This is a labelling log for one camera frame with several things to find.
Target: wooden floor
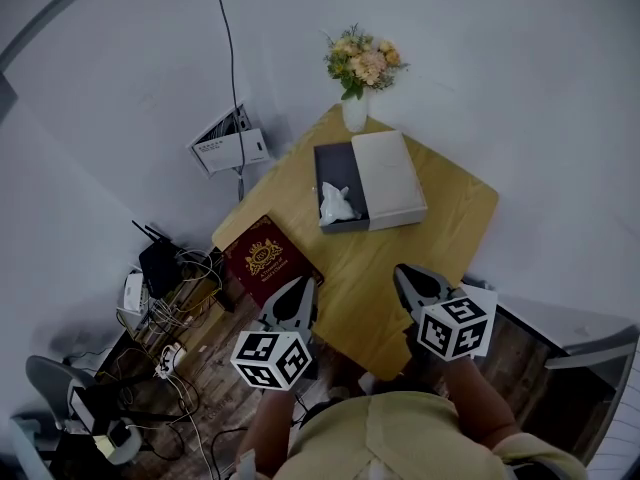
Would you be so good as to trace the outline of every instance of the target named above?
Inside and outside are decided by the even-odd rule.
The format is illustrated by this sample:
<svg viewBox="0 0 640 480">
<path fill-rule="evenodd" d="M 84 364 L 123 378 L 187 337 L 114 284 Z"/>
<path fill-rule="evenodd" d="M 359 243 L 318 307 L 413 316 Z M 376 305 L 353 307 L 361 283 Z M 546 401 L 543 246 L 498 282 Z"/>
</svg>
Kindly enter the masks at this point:
<svg viewBox="0 0 640 480">
<path fill-rule="evenodd" d="M 235 301 L 236 310 L 233 314 L 224 315 L 224 324 L 215 343 L 201 354 L 184 375 L 200 395 L 200 408 L 194 420 L 202 438 L 204 453 L 210 462 L 213 436 L 222 430 L 247 426 L 261 396 L 240 379 L 229 363 L 238 332 L 252 322 L 258 308 L 236 281 L 228 281 L 225 291 Z M 336 364 L 344 362 L 328 346 L 320 348 L 319 380 L 305 381 L 299 390 L 307 407 L 326 399 L 328 372 Z M 607 407 L 604 400 L 611 396 L 611 392 L 604 382 L 588 370 L 546 370 L 544 362 L 556 352 L 498 315 L 489 355 L 479 361 L 479 366 L 509 403 L 525 431 L 584 459 L 589 440 L 604 417 Z M 120 363 L 124 376 L 151 368 L 145 356 L 135 353 L 127 354 Z M 446 396 L 446 388 L 437 368 L 409 365 L 406 372 L 412 378 L 428 382 Z M 175 389 L 165 381 L 154 379 L 140 384 L 135 387 L 134 395 L 135 410 L 181 414 Z M 296 404 L 294 418 L 302 415 L 302 408 Z M 208 479 L 193 425 L 190 422 L 177 423 L 174 428 L 185 442 L 185 452 L 179 460 L 166 461 L 152 452 L 140 452 L 135 461 L 121 468 L 121 476 L 132 480 Z M 175 433 L 166 426 L 159 430 L 145 430 L 144 435 L 156 453 L 164 457 L 176 457 L 180 450 Z M 229 466 L 241 437 L 242 432 L 235 432 L 221 435 L 216 441 L 214 453 L 223 471 L 223 478 L 229 474 Z"/>
</svg>

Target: flower bouquet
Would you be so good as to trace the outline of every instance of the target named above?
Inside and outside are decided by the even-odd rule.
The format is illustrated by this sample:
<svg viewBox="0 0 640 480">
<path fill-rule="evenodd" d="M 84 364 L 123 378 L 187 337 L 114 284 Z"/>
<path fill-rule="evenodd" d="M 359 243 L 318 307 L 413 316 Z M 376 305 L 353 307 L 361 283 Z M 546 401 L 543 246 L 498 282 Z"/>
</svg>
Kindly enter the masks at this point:
<svg viewBox="0 0 640 480">
<path fill-rule="evenodd" d="M 367 119 L 365 89 L 381 91 L 393 85 L 395 74 L 408 64 L 402 63 L 395 46 L 387 40 L 374 44 L 374 38 L 353 25 L 334 41 L 327 36 L 329 53 L 325 55 L 329 76 L 340 80 L 344 93 L 343 117 L 351 131 L 361 131 Z"/>
</svg>

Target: chair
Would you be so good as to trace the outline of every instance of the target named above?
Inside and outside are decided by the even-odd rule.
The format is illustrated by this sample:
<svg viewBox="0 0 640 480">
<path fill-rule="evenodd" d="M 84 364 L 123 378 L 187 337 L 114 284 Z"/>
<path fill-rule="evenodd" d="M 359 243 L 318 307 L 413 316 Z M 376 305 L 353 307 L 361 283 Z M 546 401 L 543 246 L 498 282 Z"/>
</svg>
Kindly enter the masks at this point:
<svg viewBox="0 0 640 480">
<path fill-rule="evenodd" d="M 88 373 L 66 366 L 46 357 L 30 356 L 27 359 L 26 373 L 29 382 L 42 395 L 47 402 L 56 427 L 65 431 L 67 421 L 71 419 L 73 410 L 70 406 L 71 395 L 74 387 L 89 388 L 96 385 L 95 379 Z M 122 418 L 127 425 L 133 421 Z M 129 428 L 131 435 L 115 451 L 107 457 L 114 465 L 124 464 L 132 460 L 142 447 L 142 435 L 133 427 Z"/>
</svg>

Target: white vase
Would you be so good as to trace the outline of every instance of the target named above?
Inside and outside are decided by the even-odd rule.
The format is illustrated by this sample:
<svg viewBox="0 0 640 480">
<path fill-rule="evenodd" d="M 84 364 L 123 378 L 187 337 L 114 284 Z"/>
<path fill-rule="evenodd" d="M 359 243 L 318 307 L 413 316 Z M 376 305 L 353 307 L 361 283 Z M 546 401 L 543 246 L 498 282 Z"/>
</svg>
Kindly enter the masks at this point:
<svg viewBox="0 0 640 480">
<path fill-rule="evenodd" d="M 357 133 L 364 130 L 368 113 L 369 91 L 366 89 L 360 99 L 352 96 L 349 99 L 342 100 L 342 119 L 344 120 L 345 127 L 350 132 Z"/>
</svg>

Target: gold emblem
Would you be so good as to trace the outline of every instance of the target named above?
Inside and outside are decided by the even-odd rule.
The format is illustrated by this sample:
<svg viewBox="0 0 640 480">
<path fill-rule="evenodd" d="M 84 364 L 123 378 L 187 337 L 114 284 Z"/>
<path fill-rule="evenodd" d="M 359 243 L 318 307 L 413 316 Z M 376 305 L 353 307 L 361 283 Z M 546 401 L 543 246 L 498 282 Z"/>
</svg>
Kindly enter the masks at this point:
<svg viewBox="0 0 640 480">
<path fill-rule="evenodd" d="M 249 249 L 251 257 L 245 256 L 247 260 L 247 268 L 252 276 L 255 276 L 262 269 L 267 267 L 276 257 L 282 253 L 282 247 L 276 242 L 272 242 L 267 238 L 264 245 L 262 242 L 256 242 Z"/>
</svg>

